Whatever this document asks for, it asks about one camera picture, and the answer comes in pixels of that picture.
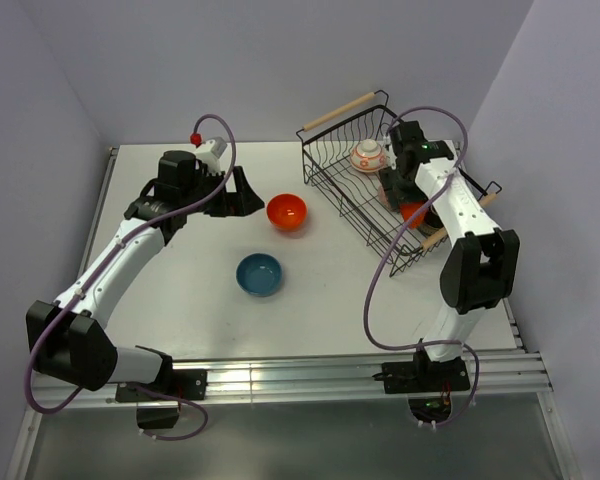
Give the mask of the white orange floral bowl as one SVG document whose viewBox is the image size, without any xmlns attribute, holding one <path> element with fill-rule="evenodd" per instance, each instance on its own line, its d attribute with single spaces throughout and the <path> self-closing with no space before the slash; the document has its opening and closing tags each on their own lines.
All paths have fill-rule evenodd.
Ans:
<svg viewBox="0 0 600 480">
<path fill-rule="evenodd" d="M 349 156 L 352 167 L 364 174 L 371 174 L 387 166 L 387 157 L 383 147 L 374 139 L 358 142 Z"/>
</svg>

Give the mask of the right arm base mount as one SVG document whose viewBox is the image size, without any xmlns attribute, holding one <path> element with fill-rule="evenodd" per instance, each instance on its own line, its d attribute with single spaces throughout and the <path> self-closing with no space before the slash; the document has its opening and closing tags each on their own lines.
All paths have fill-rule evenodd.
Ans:
<svg viewBox="0 0 600 480">
<path fill-rule="evenodd" d="M 408 361 L 389 361 L 380 366 L 372 378 L 381 382 L 386 395 L 425 394 L 410 399 L 409 410 L 419 425 L 428 424 L 432 430 L 445 426 L 460 416 L 473 402 L 479 380 L 479 359 L 471 348 L 469 353 L 477 361 L 474 379 L 469 380 L 466 362 L 460 354 L 451 360 L 433 360 L 427 347 L 458 346 L 459 341 L 420 341 Z"/>
</svg>

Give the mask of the blue bowl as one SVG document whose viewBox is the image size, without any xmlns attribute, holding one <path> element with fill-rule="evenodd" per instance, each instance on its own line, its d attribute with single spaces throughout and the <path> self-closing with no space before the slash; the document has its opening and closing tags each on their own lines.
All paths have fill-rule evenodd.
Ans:
<svg viewBox="0 0 600 480">
<path fill-rule="evenodd" d="M 283 270 L 280 262 L 266 253 L 244 257 L 236 268 L 236 282 L 249 295 L 268 297 L 281 287 Z"/>
</svg>

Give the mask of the black white leaf bowl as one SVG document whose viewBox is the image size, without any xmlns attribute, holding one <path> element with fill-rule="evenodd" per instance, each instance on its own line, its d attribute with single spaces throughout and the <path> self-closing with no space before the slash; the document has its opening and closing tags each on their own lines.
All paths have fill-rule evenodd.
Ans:
<svg viewBox="0 0 600 480">
<path fill-rule="evenodd" d="M 391 204 L 390 204 L 390 202 L 389 202 L 389 200 L 388 200 L 387 194 L 386 194 L 386 192 L 385 192 L 385 189 L 383 188 L 383 186 L 382 186 L 382 185 L 380 185 L 380 186 L 378 187 L 378 193 L 377 193 L 377 196 L 378 196 L 378 200 L 379 200 L 379 202 L 380 202 L 380 203 L 381 203 L 381 204 L 382 204 L 382 205 L 383 205 L 385 208 L 387 208 L 387 209 L 391 209 Z"/>
</svg>

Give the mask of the beige brown bowl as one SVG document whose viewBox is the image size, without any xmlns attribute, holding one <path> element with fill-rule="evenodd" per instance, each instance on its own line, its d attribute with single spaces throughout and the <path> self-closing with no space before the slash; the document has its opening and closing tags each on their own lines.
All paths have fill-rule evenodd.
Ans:
<svg viewBox="0 0 600 480">
<path fill-rule="evenodd" d="M 425 237 L 430 237 L 443 228 L 443 223 L 433 207 L 430 207 L 424 215 L 417 230 Z"/>
</svg>

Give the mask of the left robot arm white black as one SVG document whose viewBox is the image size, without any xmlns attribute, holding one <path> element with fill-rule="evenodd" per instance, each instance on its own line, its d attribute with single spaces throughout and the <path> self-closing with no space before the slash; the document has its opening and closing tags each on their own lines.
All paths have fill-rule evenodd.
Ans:
<svg viewBox="0 0 600 480">
<path fill-rule="evenodd" d="M 152 399 L 171 394 L 172 357 L 147 347 L 117 347 L 106 326 L 139 273 L 189 216 L 245 217 L 263 209 L 242 167 L 234 167 L 228 176 L 218 163 L 218 155 L 208 148 L 162 155 L 156 177 L 130 203 L 99 257 L 53 302 L 37 301 L 29 308 L 29 372 L 90 391 L 111 383 L 138 383 Z M 235 185 L 232 192 L 225 188 L 229 178 Z"/>
</svg>

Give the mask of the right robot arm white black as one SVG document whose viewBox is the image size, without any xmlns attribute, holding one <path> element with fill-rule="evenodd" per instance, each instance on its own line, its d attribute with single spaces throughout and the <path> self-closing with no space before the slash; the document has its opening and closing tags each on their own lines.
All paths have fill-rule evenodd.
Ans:
<svg viewBox="0 0 600 480">
<path fill-rule="evenodd" d="M 415 383 L 432 390 L 448 374 L 444 362 L 462 352 L 464 342 L 484 316 L 512 291 L 520 240 L 485 212 L 456 166 L 447 141 L 429 141 L 416 121 L 399 122 L 388 131 L 393 163 L 379 172 L 389 208 L 407 219 L 428 200 L 414 226 L 434 213 L 451 250 L 439 278 L 443 306 L 423 338 L 427 356 L 413 365 Z"/>
</svg>

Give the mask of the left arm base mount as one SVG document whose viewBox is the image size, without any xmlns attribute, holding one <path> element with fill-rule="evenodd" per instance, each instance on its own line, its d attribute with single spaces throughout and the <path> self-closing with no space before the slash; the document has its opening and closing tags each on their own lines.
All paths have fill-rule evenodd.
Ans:
<svg viewBox="0 0 600 480">
<path fill-rule="evenodd" d="M 115 402 L 136 404 L 136 424 L 146 435 L 158 439 L 181 439 L 193 437 L 204 431 L 209 415 L 199 404 L 206 396 L 208 371 L 206 369 L 176 369 L 165 382 L 152 384 L 119 384 Z M 185 408 L 192 408 L 202 415 L 201 424 L 190 434 L 167 436 L 179 420 L 184 419 Z"/>
</svg>

